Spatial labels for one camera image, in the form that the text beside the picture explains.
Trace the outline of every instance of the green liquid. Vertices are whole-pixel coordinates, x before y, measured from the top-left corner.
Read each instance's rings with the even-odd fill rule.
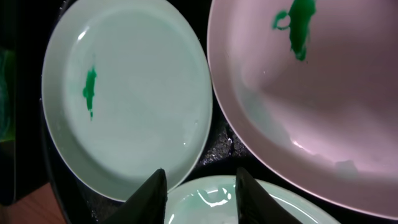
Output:
[[[83,96],[87,100],[87,109],[90,112],[91,120],[93,120],[93,98],[94,98],[94,84],[97,73],[94,67],[87,72],[86,87],[83,89]]]
[[[295,0],[290,8],[289,13],[285,10],[280,11],[274,19],[272,29],[285,30],[290,28],[291,49],[294,51],[296,58],[300,61],[305,59],[307,48],[305,41],[310,33],[308,26],[311,17],[315,14],[315,0]],[[290,24],[287,27],[279,27],[278,22],[286,16],[290,17]]]

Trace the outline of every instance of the white plate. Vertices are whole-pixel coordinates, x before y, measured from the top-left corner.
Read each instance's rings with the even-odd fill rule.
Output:
[[[235,176],[212,176],[190,181],[169,193],[165,223],[238,223]],[[338,223],[304,198],[276,185],[258,180],[279,205],[306,223]]]
[[[120,201],[158,168],[169,189],[181,183],[210,128],[205,54],[164,0],[77,1],[47,47],[42,98],[68,167],[94,191]]]

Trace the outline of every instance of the pink plate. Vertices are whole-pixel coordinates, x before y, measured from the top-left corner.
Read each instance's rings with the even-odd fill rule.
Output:
[[[398,1],[317,0],[303,61],[291,29],[272,29],[292,3],[213,0],[207,51],[221,108],[285,180],[398,219]]]

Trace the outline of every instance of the plate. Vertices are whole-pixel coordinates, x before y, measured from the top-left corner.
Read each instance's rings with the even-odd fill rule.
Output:
[[[397,7],[214,0],[208,27],[213,88],[248,149],[308,193],[391,219],[398,219]]]
[[[304,198],[258,180],[275,201],[302,223],[338,223]],[[235,176],[211,176],[183,184],[168,195],[165,223],[238,223]]]
[[[70,170],[125,201],[158,168],[186,178],[210,129],[212,91],[201,45],[164,0],[79,0],[47,47],[42,101]]]

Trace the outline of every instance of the black triangular object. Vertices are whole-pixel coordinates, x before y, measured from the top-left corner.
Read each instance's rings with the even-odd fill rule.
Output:
[[[166,201],[166,174],[158,169],[103,224],[163,224]]]
[[[241,167],[236,173],[235,192],[239,224],[300,223]]]

